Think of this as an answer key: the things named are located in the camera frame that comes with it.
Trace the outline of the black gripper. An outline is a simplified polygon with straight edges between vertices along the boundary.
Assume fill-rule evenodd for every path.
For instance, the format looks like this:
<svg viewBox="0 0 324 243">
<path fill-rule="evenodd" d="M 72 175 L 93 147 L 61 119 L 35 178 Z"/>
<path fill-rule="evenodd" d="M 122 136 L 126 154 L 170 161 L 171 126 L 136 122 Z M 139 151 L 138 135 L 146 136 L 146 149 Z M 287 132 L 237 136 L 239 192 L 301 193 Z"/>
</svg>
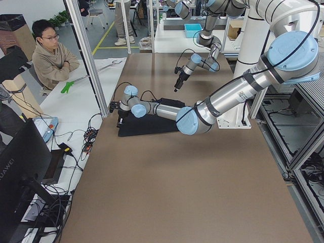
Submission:
<svg viewBox="0 0 324 243">
<path fill-rule="evenodd" d="M 117 128 L 119 128 L 121 125 L 124 124 L 124 118 L 126 118 L 127 116 L 128 116 L 127 110 L 123 110 L 121 108 L 118 109 L 118 120 L 116 124 Z"/>
<path fill-rule="evenodd" d="M 181 72 L 179 74 L 179 77 L 174 85 L 175 89 L 174 92 L 177 92 L 179 89 L 181 89 L 182 85 L 183 85 L 183 81 L 186 81 L 189 78 L 189 75 L 186 74 L 185 72 Z"/>
</svg>

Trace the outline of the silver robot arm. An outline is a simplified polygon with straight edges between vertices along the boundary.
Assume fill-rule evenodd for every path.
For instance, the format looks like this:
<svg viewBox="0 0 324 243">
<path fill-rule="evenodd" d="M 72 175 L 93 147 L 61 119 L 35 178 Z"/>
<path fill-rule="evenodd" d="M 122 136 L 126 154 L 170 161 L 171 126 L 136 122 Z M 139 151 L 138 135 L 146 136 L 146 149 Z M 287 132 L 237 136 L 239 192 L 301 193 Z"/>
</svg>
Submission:
<svg viewBox="0 0 324 243">
<path fill-rule="evenodd" d="M 175 74 L 179 74 L 174 85 L 175 92 L 181 89 L 183 82 L 190 77 L 196 67 L 199 66 L 210 72 L 216 72 L 219 70 L 219 64 L 216 59 L 221 51 L 222 44 L 220 39 L 212 34 L 218 17 L 222 13 L 226 13 L 231 18 L 239 17 L 246 7 L 245 4 L 239 1 L 207 1 L 204 9 L 206 14 L 204 28 L 201 31 L 196 32 L 194 36 L 196 37 L 196 43 L 210 49 L 210 53 L 207 58 L 202 58 L 199 54 L 194 53 L 184 66 L 175 67 Z"/>
<path fill-rule="evenodd" d="M 208 1 L 205 27 L 197 43 L 206 47 L 213 45 L 216 39 L 211 31 L 217 17 L 221 13 L 238 17 L 246 8 L 254 8 L 275 35 L 268 51 L 256 64 L 192 107 L 168 106 L 160 100 L 143 101 L 138 98 L 135 86 L 127 86 L 117 105 L 117 126 L 123 125 L 129 113 L 136 118 L 154 115 L 173 120 L 185 135 L 201 134 L 208 132 L 222 114 L 272 84 L 298 84 L 319 79 L 316 38 L 321 10 L 315 1 Z"/>
</svg>

